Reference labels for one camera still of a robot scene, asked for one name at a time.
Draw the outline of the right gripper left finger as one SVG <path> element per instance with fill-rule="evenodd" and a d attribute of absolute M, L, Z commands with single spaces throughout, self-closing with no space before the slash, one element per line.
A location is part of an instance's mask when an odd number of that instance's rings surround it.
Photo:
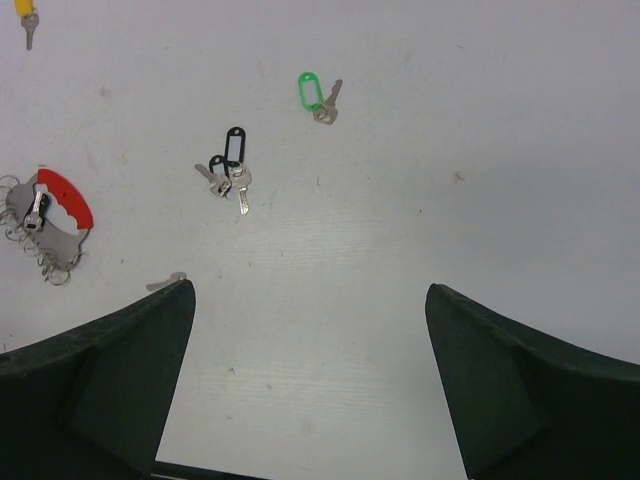
<path fill-rule="evenodd" d="M 1 356 L 4 479 L 145 479 L 191 335 L 193 284 Z"/>

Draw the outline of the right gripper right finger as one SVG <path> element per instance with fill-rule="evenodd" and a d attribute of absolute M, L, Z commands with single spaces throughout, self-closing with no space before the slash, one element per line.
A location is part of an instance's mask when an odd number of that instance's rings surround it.
<path fill-rule="evenodd" d="M 426 323 L 470 479 L 636 479 L 639 367 L 442 284 Z"/>

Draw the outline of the blue tagged key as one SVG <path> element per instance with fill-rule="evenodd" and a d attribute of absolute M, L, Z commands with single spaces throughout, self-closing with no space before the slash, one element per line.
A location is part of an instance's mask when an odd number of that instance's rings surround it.
<path fill-rule="evenodd" d="M 183 281 L 187 279 L 187 275 L 185 272 L 173 272 L 172 274 L 169 275 L 169 277 L 165 280 L 159 281 L 159 282 L 154 282 L 154 283 L 149 283 L 146 285 L 146 290 L 148 292 L 154 292 L 157 290 L 160 290 L 162 288 L 165 288 L 175 282 L 179 282 L 179 281 Z"/>

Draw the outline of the red handled keyring holder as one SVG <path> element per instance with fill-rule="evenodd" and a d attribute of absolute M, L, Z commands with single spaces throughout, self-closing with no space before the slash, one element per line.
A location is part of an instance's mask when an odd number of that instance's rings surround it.
<path fill-rule="evenodd" d="M 36 191 L 49 195 L 51 204 L 43 229 L 29 232 L 23 227 Z M 83 254 L 82 244 L 94 228 L 89 204 L 67 178 L 40 167 L 28 181 L 14 175 L 1 177 L 1 229 L 8 240 L 36 260 L 43 280 L 63 286 Z"/>

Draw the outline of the black tagged key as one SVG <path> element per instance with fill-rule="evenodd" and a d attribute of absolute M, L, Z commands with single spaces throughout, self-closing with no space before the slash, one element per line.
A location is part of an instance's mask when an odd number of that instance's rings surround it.
<path fill-rule="evenodd" d="M 23 219 L 23 227 L 29 232 L 38 232 L 43 229 L 45 218 L 51 200 L 43 191 L 36 191 L 33 202 Z"/>

